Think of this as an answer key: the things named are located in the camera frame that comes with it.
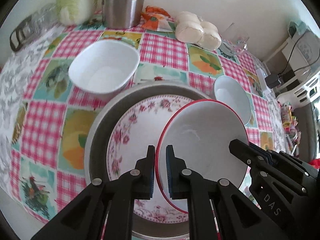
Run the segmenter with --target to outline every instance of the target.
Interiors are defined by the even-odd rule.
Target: power adapter
[[[276,86],[281,84],[281,81],[277,74],[270,74],[265,79],[266,84],[269,88],[275,88]]]

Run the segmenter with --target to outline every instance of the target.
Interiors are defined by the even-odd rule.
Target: checkered tablecloth
[[[65,28],[44,53],[23,93],[11,143],[10,186],[12,197],[28,213],[47,222],[86,186],[84,144],[107,102],[74,86],[68,67],[84,48],[101,39],[121,40],[139,51],[140,64],[127,88],[150,80],[174,80],[209,94],[217,77],[232,77],[251,104],[249,140],[265,149],[275,148],[274,115],[249,53],[227,57],[219,49],[207,51],[181,43],[173,33],[146,31],[141,23],[128,30],[111,30],[100,20],[97,16],[88,24]]]

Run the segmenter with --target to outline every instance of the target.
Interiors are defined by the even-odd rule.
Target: table
[[[146,31],[142,22],[111,30],[96,15],[88,24],[56,27],[19,57],[10,58],[0,75],[0,146],[7,153],[0,159],[0,186],[43,223],[86,186],[84,145],[107,102],[75,87],[68,67],[101,39],[121,40],[139,50],[140,64],[127,88],[149,80],[174,80],[209,94],[217,77],[234,78],[251,104],[252,117],[245,127],[249,140],[264,149],[285,150],[275,95],[264,95],[256,76],[256,68],[264,67],[259,60],[248,52],[229,57],[219,49],[210,52],[184,44],[174,33]],[[247,174],[240,189],[248,197],[250,183]]]

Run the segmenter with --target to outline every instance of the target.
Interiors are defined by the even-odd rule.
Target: metal tray
[[[166,81],[137,85],[117,95],[101,110],[90,128],[84,153],[84,172],[87,185],[94,178],[109,181],[106,162],[107,146],[111,132],[121,116],[141,100],[164,94],[185,96],[193,100],[209,98],[204,93],[187,85]],[[142,239],[169,238],[176,240],[189,235],[187,221],[162,224],[151,222],[136,214],[133,214],[132,220],[132,235]]]

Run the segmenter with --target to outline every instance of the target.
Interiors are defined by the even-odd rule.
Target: silver rivet
[[[131,174],[132,176],[138,176],[138,175],[140,174],[140,171],[139,171],[139,170],[131,170],[131,171],[130,171],[130,174]]]
[[[102,179],[100,178],[95,178],[92,180],[92,185],[94,186],[99,186],[102,183]]]
[[[260,175],[261,175],[262,177],[266,177],[266,176],[267,176],[267,174],[266,174],[264,171],[261,171],[261,172],[260,172]]]
[[[191,170],[189,170],[189,169],[184,169],[184,170],[182,171],[182,174],[183,174],[183,175],[186,175],[186,176],[189,176],[189,175],[191,174]]]
[[[229,185],[229,180],[227,179],[220,179],[219,180],[220,185],[222,186],[228,186]]]

